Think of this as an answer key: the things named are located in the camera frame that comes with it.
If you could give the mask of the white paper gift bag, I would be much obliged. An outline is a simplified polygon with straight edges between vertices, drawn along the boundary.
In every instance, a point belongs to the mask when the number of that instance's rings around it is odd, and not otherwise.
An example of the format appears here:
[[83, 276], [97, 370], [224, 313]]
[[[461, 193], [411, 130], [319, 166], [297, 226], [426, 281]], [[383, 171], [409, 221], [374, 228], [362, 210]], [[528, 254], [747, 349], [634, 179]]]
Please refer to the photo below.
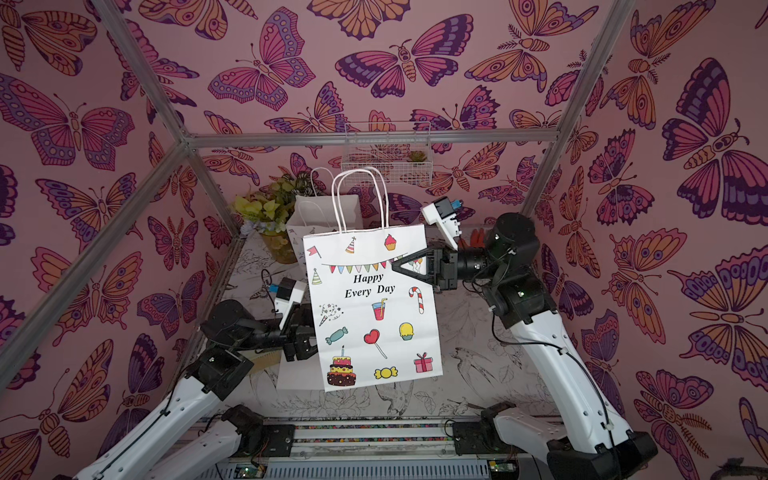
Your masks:
[[325, 380], [322, 373], [318, 355], [307, 360], [288, 361], [282, 354], [276, 389], [289, 391], [323, 390]]

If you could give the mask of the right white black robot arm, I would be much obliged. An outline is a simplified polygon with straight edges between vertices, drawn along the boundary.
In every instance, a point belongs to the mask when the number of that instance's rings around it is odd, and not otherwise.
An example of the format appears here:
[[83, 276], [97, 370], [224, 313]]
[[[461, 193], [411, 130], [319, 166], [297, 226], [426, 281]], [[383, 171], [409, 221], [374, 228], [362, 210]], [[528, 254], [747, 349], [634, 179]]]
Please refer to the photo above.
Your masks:
[[532, 360], [561, 417], [554, 425], [512, 404], [494, 406], [485, 413], [493, 437], [545, 463], [555, 479], [628, 479], [646, 466], [658, 453], [654, 440], [610, 404], [565, 329], [564, 308], [535, 273], [541, 243], [533, 221], [504, 213], [482, 247], [460, 249], [460, 223], [449, 200], [421, 213], [444, 242], [395, 261], [394, 271], [439, 292], [475, 285], [512, 335], [510, 345]]

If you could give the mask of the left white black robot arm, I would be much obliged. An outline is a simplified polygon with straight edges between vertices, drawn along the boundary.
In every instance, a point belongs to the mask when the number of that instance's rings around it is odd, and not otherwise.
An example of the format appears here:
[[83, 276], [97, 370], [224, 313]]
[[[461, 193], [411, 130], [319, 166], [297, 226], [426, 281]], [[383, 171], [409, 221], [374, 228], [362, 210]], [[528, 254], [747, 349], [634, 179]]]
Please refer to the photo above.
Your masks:
[[260, 320], [234, 299], [217, 304], [201, 325], [210, 346], [154, 410], [77, 478], [193, 479], [239, 451], [256, 453], [264, 448], [268, 437], [263, 417], [236, 405], [196, 440], [178, 451], [172, 449], [246, 379], [254, 366], [247, 352], [282, 352], [296, 360], [316, 354], [310, 305], [279, 301], [275, 310], [275, 318]]

